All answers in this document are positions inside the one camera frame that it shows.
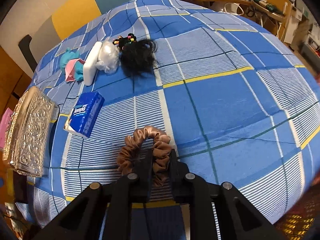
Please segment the brown satin scrunchie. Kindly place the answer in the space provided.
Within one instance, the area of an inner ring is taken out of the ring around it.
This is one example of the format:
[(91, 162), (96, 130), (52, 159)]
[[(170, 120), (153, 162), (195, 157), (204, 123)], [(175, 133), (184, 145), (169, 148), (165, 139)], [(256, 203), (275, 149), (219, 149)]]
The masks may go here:
[(135, 129), (132, 135), (125, 137), (124, 146), (118, 153), (118, 171), (127, 175), (133, 172), (139, 161), (151, 157), (153, 186), (163, 186), (168, 178), (167, 170), (172, 150), (170, 141), (167, 133), (153, 126)]

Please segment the teal plush toy pink scarf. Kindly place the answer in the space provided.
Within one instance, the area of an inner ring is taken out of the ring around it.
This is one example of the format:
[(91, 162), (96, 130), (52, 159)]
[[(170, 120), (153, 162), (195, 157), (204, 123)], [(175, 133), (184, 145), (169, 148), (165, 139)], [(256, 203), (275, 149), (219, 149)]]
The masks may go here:
[(59, 67), (65, 75), (66, 82), (82, 82), (84, 80), (83, 67), (85, 61), (80, 58), (78, 51), (74, 52), (70, 48), (62, 54)]

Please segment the white soft pack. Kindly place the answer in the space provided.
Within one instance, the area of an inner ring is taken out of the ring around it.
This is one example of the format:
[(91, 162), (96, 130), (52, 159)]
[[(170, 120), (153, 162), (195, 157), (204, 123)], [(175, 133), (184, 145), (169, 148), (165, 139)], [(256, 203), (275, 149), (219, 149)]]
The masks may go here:
[(97, 68), (95, 65), (97, 64), (98, 56), (102, 48), (102, 45), (103, 43), (100, 41), (97, 41), (94, 44), (83, 65), (84, 84), (86, 86), (90, 86), (93, 83), (93, 79), (97, 71)]

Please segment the blue tissue pack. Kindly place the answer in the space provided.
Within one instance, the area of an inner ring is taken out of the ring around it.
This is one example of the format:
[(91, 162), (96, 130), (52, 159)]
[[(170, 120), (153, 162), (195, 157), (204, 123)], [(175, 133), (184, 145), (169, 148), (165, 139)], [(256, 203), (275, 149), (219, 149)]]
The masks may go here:
[(64, 130), (73, 135), (89, 138), (104, 101), (99, 92), (82, 93), (67, 118)]

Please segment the blue plaid bed sheet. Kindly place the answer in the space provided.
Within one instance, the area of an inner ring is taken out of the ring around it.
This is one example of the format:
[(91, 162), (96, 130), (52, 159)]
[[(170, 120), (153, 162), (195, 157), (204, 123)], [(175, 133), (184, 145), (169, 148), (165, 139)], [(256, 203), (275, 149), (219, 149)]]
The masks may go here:
[[(97, 41), (128, 33), (156, 41), (152, 74), (97, 72), (67, 83), (67, 48), (88, 57)], [(231, 182), (271, 223), (319, 171), (319, 85), (287, 46), (260, 25), (178, 0), (131, 0), (65, 38), (40, 60), (32, 85), (59, 107), (49, 174), (28, 178), (27, 220), (46, 226), (90, 183), (120, 177), (116, 157), (144, 126), (167, 132), (180, 161), (206, 181)], [(79, 96), (105, 99), (89, 138), (64, 125)]]

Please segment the silver embossed tissue box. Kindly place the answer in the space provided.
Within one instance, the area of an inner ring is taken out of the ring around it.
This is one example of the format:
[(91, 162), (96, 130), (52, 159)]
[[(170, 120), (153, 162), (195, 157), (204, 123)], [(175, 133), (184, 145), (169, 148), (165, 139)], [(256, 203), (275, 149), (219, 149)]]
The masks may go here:
[(19, 99), (5, 131), (3, 162), (24, 176), (47, 175), (49, 135), (56, 103), (36, 86)]

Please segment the black wig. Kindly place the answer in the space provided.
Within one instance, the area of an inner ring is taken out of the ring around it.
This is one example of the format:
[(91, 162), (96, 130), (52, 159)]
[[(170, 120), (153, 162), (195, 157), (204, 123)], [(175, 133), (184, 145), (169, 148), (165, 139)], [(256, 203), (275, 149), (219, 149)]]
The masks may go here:
[(154, 53), (157, 50), (154, 40), (145, 38), (131, 41), (126, 37), (120, 39), (118, 48), (120, 66), (127, 77), (141, 76), (144, 73), (152, 72), (156, 61)]

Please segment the clear plastic bag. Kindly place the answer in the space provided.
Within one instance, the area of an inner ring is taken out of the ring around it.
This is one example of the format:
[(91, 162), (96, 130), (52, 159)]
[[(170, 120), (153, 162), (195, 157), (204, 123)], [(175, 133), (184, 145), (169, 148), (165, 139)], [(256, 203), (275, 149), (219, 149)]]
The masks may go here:
[(116, 45), (108, 40), (98, 42), (98, 44), (101, 45), (101, 47), (95, 66), (99, 71), (103, 71), (106, 74), (113, 74), (119, 65), (119, 50)]

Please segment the pink cardboard box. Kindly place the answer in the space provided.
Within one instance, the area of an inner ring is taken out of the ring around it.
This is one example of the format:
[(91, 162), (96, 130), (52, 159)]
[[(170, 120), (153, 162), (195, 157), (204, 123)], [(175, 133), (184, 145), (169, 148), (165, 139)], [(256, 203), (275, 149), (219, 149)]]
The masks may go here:
[(7, 108), (1, 118), (0, 124), (0, 148), (3, 150), (4, 142), (5, 142), (5, 133), (10, 122), (13, 111), (10, 108)]

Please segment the grey yellow blue headboard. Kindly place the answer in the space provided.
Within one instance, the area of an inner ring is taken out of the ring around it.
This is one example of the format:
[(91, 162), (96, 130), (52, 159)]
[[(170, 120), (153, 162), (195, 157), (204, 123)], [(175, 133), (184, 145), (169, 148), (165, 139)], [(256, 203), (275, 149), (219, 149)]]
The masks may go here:
[(18, 43), (19, 49), (32, 71), (40, 59), (54, 46), (87, 23), (130, 0), (67, 0), (33, 35), (26, 35)]

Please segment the wooden desk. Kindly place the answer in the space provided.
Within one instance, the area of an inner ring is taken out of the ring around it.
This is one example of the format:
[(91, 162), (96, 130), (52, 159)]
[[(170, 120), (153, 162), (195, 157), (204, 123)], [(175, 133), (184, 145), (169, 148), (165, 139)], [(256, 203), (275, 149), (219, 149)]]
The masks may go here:
[(264, 0), (256, 3), (253, 0), (182, 0), (207, 8), (218, 6), (235, 6), (236, 13), (260, 23), (265, 29), (277, 36), (282, 42), (290, 22), (292, 4), (289, 0)]

